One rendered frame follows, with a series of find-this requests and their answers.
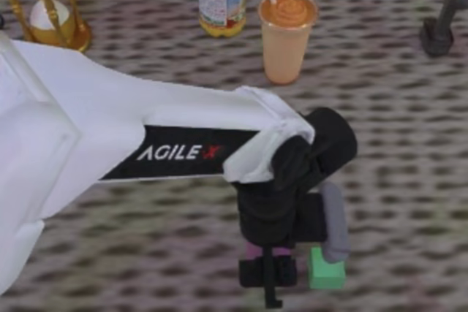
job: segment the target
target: green cube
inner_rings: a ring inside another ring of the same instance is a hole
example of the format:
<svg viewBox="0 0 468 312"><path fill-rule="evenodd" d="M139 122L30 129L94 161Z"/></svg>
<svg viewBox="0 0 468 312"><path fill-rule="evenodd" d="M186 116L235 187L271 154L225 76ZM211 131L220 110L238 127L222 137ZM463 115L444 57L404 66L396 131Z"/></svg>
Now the green cube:
<svg viewBox="0 0 468 312"><path fill-rule="evenodd" d="M343 289L345 281L344 262L327 263L323 259L320 247L311 248L309 253L310 289Z"/></svg>

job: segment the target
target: robotic arm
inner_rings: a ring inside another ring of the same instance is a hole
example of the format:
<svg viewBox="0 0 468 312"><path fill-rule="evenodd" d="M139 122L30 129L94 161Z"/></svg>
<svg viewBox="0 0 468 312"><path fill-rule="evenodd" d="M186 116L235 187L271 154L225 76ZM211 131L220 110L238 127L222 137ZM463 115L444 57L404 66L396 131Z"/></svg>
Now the robotic arm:
<svg viewBox="0 0 468 312"><path fill-rule="evenodd" d="M347 258L343 197L322 182L356 153L330 109L302 116L257 88L139 80L0 31L0 294L43 220L94 183L222 175L238 192L247 241L241 285L264 287L266 307L278 308L275 286L297 281L296 243L322 243L312 264Z"/></svg>
<svg viewBox="0 0 468 312"><path fill-rule="evenodd" d="M467 9L468 0L444 0L438 18L426 18L420 30L423 49L429 56L447 55L453 45L453 34L450 29L457 10Z"/></svg>

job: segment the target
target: table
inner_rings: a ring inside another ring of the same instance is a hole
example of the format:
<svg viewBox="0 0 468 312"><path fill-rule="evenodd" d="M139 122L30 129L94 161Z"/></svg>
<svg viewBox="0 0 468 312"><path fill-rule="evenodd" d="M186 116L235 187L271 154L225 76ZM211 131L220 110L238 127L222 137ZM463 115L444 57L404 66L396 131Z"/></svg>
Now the table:
<svg viewBox="0 0 468 312"><path fill-rule="evenodd" d="M442 0L317 0L301 79L271 87L258 1L239 36L213 39L196 0L80 0L94 30L87 55L150 80L268 88L297 110L328 106L352 124L359 157L333 176L347 198L346 289L307 289L303 255L284 311L468 311L468 14L457 14L450 55L434 60L418 31ZM238 285L241 244L222 179L94 186L47 221L0 311L262 311L263 292Z"/></svg>

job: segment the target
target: cup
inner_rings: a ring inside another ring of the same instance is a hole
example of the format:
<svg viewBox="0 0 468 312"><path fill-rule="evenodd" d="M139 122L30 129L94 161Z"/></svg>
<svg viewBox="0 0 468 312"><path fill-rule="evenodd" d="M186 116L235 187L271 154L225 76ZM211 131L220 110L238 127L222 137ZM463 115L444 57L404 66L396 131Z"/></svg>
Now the cup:
<svg viewBox="0 0 468 312"><path fill-rule="evenodd" d="M262 21L263 66L275 84L295 82L301 72L318 7L312 0L262 0L258 6Z"/></svg>

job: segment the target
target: plastic cup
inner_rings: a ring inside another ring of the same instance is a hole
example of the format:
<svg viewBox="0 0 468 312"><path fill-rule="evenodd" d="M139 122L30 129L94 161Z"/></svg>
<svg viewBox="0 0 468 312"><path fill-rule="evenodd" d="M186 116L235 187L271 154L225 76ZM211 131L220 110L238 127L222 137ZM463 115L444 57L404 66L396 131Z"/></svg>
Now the plastic cup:
<svg viewBox="0 0 468 312"><path fill-rule="evenodd" d="M279 26L265 18L262 0L258 15L262 21L263 66L266 77L274 84L295 82L301 72L312 26L318 17L318 7L313 0L302 0L312 8L313 15L298 26Z"/></svg>

